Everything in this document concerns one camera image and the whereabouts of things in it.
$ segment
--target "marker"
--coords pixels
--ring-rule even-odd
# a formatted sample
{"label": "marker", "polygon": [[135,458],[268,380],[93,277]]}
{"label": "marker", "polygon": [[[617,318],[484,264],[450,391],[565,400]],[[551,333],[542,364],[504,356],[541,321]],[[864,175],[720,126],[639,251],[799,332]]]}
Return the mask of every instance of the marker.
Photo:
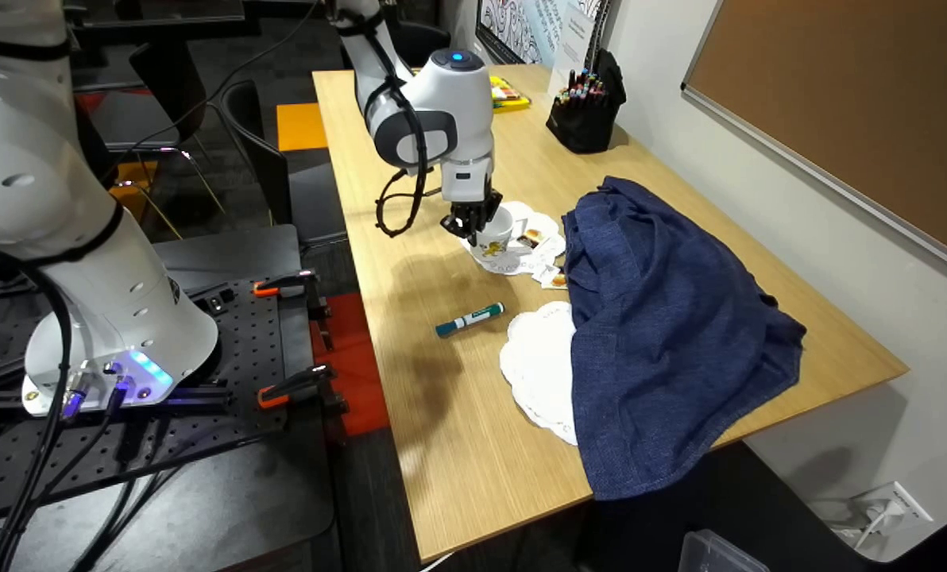
{"label": "marker", "polygon": [[504,314],[504,306],[503,302],[493,302],[493,306],[486,306],[481,310],[470,310],[470,314],[450,318],[445,324],[436,324],[436,333],[437,336],[450,336],[457,332],[468,332],[470,324],[481,324],[481,321],[490,321],[490,318],[500,318],[500,314]]}

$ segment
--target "chair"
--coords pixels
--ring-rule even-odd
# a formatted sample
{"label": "chair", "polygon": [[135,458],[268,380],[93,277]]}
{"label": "chair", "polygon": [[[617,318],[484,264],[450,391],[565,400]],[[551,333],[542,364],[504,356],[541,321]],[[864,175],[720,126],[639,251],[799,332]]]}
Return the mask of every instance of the chair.
{"label": "chair", "polygon": [[[227,208],[198,160],[187,154],[187,143],[207,119],[207,90],[193,68],[193,56],[183,41],[149,41],[130,54],[133,74],[149,93],[104,93],[100,105],[93,111],[93,125],[100,132],[104,145],[122,160],[183,160],[198,182],[212,196],[217,209],[227,215]],[[172,236],[182,238],[179,227],[147,196]]]}
{"label": "chair", "polygon": [[292,221],[304,247],[345,242],[330,165],[290,172],[286,157],[264,139],[261,98],[250,80],[237,80],[218,95],[218,119],[249,160],[272,221]]}

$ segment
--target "white wall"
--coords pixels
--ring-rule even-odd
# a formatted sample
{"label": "white wall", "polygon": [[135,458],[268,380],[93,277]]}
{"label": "white wall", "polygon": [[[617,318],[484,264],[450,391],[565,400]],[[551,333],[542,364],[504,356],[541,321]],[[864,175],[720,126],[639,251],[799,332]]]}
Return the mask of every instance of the white wall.
{"label": "white wall", "polygon": [[[473,7],[460,0],[450,23],[473,27]],[[712,11],[714,0],[623,0],[611,35],[630,90],[618,125],[909,362],[881,391],[751,439],[808,503],[900,480],[933,523],[869,554],[887,564],[947,523],[947,277],[684,102],[676,86]]]}

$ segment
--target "navy towel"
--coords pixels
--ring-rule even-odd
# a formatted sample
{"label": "navy towel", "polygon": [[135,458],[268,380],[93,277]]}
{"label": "navy towel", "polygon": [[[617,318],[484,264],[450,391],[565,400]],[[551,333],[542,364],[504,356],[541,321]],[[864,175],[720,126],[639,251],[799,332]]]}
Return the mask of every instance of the navy towel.
{"label": "navy towel", "polygon": [[681,480],[799,380],[804,327],[645,188],[606,178],[565,215],[571,412],[598,499]]}

